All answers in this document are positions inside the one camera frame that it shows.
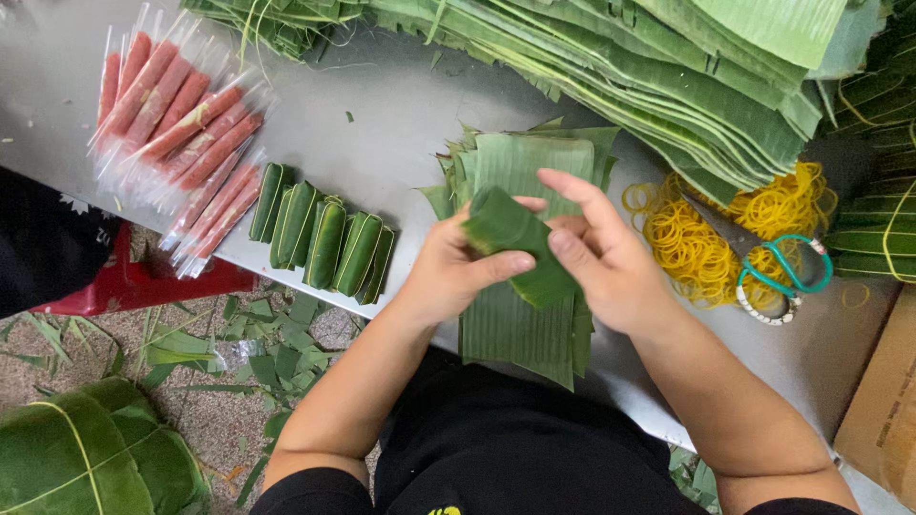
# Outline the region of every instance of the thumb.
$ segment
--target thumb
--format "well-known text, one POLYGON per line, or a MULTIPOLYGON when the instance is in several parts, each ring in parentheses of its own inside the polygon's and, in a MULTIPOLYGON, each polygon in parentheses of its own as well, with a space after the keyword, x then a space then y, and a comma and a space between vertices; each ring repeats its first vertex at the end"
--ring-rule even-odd
POLYGON ((519 250, 507 250, 469 264, 466 280, 474 290, 482 290, 491 284, 532 270, 534 267, 534 257, 531 254, 519 250))
POLYGON ((551 231, 548 238, 553 255, 580 285, 594 284, 605 272, 605 266, 581 239, 566 229, 551 231))

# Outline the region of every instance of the black cloth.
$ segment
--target black cloth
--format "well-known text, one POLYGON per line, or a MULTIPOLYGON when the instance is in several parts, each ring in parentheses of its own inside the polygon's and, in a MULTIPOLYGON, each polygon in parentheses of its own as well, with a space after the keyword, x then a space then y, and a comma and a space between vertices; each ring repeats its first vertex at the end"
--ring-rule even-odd
POLYGON ((93 282, 121 219, 0 167, 0 318, 93 282))
MULTIPOLYGON (((381 437, 375 506, 355 477, 313 468, 269 488, 251 513, 705 513, 671 481, 668 446, 619 410, 456 361, 421 367, 398 401, 381 437)), ((852 513, 779 499, 747 515, 852 513)))

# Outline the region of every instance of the scissors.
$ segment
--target scissors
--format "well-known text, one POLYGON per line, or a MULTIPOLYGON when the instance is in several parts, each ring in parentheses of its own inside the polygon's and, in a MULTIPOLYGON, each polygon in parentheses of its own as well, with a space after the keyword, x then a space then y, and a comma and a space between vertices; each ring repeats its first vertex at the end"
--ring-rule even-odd
POLYGON ((830 260, 830 256, 827 255, 827 249, 823 247, 820 241, 817 238, 809 238, 802 235, 784 235, 776 238, 773 241, 768 241, 760 236, 755 235, 754 233, 748 231, 746 228, 741 225, 732 222, 725 215, 719 213, 718 210, 711 207, 707 203, 700 200, 692 192, 684 191, 683 198, 687 203, 696 210, 697 213, 709 224, 718 235, 722 237, 732 249, 738 259, 741 260, 741 273, 738 274, 738 286, 736 289, 736 295, 738 298, 738 303, 741 304, 741 307, 745 311, 753 316, 754 318, 760 320, 763 323, 769 325, 783 325, 784 323, 789 323, 795 318, 795 313, 798 311, 799 306, 802 305, 802 297, 798 294, 802 293, 815 293, 817 291, 823 290, 827 283, 830 282, 831 276, 834 274, 834 263, 830 260), (778 243, 784 240, 801 240, 802 242, 808 244, 809 247, 814 249, 815 252, 821 257, 821 262, 823 263, 823 277, 815 283, 813 286, 805 284, 799 279, 798 275, 795 273, 795 267, 789 263, 789 260, 786 259, 786 256, 778 247, 778 243), (760 270, 754 268, 750 264, 750 260, 747 256, 750 254, 750 251, 756 247, 764 247, 776 257, 776 260, 779 262, 786 274, 789 275, 791 281, 790 286, 786 286, 774 279, 771 279, 763 274, 760 270), (778 318, 769 317, 765 314, 758 312, 750 305, 750 302, 747 301, 747 295, 744 292, 744 279, 747 274, 750 274, 762 281, 764 284, 770 286, 772 289, 785 295, 787 300, 786 312, 778 318))

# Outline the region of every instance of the cardboard box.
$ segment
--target cardboard box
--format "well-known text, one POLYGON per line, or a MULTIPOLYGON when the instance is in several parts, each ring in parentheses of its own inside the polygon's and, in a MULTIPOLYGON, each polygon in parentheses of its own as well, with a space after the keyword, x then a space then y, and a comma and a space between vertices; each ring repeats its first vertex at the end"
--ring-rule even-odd
POLYGON ((916 509, 916 286, 904 286, 834 440, 846 462, 916 509))

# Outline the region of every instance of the fingernail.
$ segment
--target fingernail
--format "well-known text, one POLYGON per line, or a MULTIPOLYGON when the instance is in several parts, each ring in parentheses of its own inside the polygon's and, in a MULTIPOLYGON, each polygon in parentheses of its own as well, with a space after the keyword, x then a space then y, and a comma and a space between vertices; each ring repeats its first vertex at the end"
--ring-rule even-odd
POLYGON ((512 259, 512 268, 516 273, 527 272, 534 268, 534 257, 519 256, 512 259))
POLYGON ((568 231, 553 231, 548 243, 554 252, 566 252, 573 245, 573 235, 568 231))

